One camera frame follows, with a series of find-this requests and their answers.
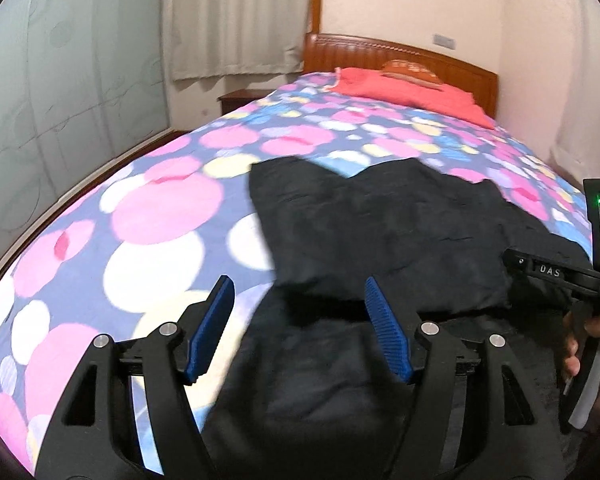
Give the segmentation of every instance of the metal pin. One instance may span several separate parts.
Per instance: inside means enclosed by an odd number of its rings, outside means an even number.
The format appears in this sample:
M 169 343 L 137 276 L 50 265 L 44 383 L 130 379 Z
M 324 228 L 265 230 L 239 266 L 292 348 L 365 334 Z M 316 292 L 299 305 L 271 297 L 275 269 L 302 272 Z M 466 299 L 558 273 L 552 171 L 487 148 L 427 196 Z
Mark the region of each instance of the metal pin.
M 420 329 L 427 335 L 436 335 L 438 332 L 440 332 L 438 325 L 435 323 L 430 323 L 429 321 L 423 323 Z
M 176 333 L 178 326 L 175 323 L 165 323 L 160 327 L 160 333 L 162 335 L 173 335 Z
M 108 344 L 109 344 L 109 336 L 108 335 L 100 334 L 99 336 L 96 336 L 96 339 L 93 340 L 93 345 L 96 348 L 104 348 Z
M 504 346 L 505 340 L 501 335 L 493 334 L 489 338 L 489 343 L 491 343 L 497 348 L 502 348 Z

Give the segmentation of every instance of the clothing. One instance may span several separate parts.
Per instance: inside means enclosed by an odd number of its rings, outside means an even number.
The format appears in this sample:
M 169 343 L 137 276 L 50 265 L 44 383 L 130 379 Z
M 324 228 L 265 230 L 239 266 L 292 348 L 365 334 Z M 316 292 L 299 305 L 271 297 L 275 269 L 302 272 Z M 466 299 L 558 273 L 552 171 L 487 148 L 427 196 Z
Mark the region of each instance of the clothing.
M 366 278 L 397 275 L 423 319 L 475 338 L 497 332 L 557 425 L 554 358 L 568 295 L 506 273 L 509 246 L 590 266 L 584 250 L 510 204 L 417 160 L 343 178 L 293 157 L 252 166 L 250 195 L 276 281 L 206 419 L 227 478 L 380 478 L 413 397 L 388 369 L 363 303 Z M 461 429 L 456 399 L 450 441 Z M 562 437 L 570 461 L 574 450 Z M 453 445 L 445 454 L 452 462 Z

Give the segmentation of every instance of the curtain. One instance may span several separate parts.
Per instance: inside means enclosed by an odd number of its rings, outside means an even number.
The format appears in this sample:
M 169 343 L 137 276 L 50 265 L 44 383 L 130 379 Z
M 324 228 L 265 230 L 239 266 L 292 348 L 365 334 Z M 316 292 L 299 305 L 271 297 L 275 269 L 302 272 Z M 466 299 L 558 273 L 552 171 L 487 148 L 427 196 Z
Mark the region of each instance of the curtain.
M 576 3 L 570 94 L 552 157 L 581 182 L 600 177 L 600 3 Z
M 299 72 L 309 0 L 173 0 L 173 80 Z

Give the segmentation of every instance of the white wall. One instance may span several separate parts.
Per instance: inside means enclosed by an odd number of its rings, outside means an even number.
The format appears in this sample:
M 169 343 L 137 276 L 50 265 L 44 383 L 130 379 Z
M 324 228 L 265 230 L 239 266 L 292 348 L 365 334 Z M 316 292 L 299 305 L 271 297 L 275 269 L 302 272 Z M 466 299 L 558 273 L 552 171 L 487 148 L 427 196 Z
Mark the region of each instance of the white wall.
M 577 0 L 505 0 L 497 120 L 548 160 L 571 84 Z
M 576 1 L 570 94 L 552 160 L 574 179 L 600 177 L 600 2 Z
M 322 32 L 397 41 L 462 59 L 492 72 L 500 64 L 504 0 L 323 0 Z M 163 47 L 168 72 L 173 0 L 164 0 Z M 439 33 L 456 50 L 432 43 Z M 228 76 L 204 81 L 167 81 L 171 126 L 190 130 L 220 115 L 216 99 L 239 88 L 277 88 L 285 76 Z
M 498 72 L 504 0 L 323 0 L 322 32 L 426 48 Z M 435 33 L 456 50 L 433 44 Z

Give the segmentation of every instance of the nightstand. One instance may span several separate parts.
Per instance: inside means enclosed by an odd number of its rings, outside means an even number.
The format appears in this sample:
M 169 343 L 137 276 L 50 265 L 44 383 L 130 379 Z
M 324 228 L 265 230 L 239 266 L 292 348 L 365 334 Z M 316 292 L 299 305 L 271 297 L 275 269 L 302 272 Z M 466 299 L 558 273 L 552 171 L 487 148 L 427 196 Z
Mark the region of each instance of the nightstand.
M 249 104 L 252 101 L 257 101 L 268 96 L 273 90 L 269 89 L 243 89 L 236 90 L 235 92 L 229 92 L 228 94 L 221 95 L 218 98 L 222 107 L 222 115 L 226 115 L 238 108 Z

